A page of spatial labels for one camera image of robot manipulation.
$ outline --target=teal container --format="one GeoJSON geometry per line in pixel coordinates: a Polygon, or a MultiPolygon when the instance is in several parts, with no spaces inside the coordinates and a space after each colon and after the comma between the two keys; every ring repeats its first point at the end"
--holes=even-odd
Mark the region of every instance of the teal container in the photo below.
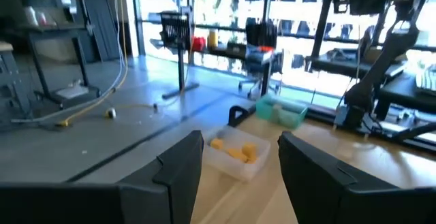
{"type": "Polygon", "coordinates": [[[298,101],[267,94],[256,103],[259,118],[296,129],[305,119],[308,107],[298,101]]]}

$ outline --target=white keyboard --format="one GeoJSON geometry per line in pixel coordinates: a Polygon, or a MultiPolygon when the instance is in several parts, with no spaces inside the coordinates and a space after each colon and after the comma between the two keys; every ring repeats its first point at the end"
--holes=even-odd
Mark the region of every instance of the white keyboard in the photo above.
{"type": "Polygon", "coordinates": [[[416,75],[416,88],[420,92],[436,95],[436,71],[426,70],[416,75]]]}

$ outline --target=yellow block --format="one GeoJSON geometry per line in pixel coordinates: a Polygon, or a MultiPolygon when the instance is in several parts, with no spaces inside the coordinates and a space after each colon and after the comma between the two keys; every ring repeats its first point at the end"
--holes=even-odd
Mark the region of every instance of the yellow block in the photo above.
{"type": "Polygon", "coordinates": [[[257,157],[255,157],[255,158],[249,158],[248,161],[247,161],[247,163],[252,164],[252,163],[255,163],[256,160],[258,160],[257,157]]]}
{"type": "Polygon", "coordinates": [[[246,163],[248,161],[248,157],[245,156],[243,153],[241,153],[240,150],[236,148],[227,149],[227,154],[229,154],[231,157],[235,159],[240,159],[243,163],[246,163]]]}
{"type": "Polygon", "coordinates": [[[215,138],[211,142],[211,146],[217,150],[221,150],[224,147],[224,141],[218,138],[215,138]]]}
{"type": "Polygon", "coordinates": [[[245,143],[243,146],[243,154],[249,159],[256,159],[258,157],[258,147],[254,143],[245,143]]]}

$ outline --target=wooden tabletop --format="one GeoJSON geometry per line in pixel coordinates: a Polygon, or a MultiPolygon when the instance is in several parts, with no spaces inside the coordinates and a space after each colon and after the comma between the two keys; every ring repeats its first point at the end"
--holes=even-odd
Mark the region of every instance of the wooden tabletop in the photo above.
{"type": "MultiPolygon", "coordinates": [[[[297,223],[278,158],[277,140],[286,128],[252,116],[238,129],[268,140],[271,143],[269,159],[249,183],[203,164],[191,223],[297,223]]],[[[311,121],[305,122],[294,134],[398,187],[436,186],[436,158],[430,155],[374,138],[365,142],[360,136],[333,131],[329,126],[311,121]]]]}
{"type": "Polygon", "coordinates": [[[14,48],[12,47],[12,45],[6,43],[6,42],[2,42],[0,41],[0,51],[11,51],[14,48]]]}

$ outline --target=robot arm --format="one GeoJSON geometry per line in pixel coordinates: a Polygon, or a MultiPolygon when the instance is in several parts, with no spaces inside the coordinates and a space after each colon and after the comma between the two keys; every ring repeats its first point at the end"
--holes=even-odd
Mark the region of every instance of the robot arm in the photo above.
{"type": "Polygon", "coordinates": [[[335,4],[349,4],[350,13],[355,15],[380,14],[385,7],[393,2],[397,12],[396,22],[389,29],[386,41],[380,56],[366,74],[345,94],[347,114],[343,125],[347,127],[359,127],[363,116],[373,109],[373,87],[382,81],[385,72],[395,57],[403,54],[414,46],[418,38],[419,30],[416,27],[420,10],[426,0],[333,0],[335,4]]]}

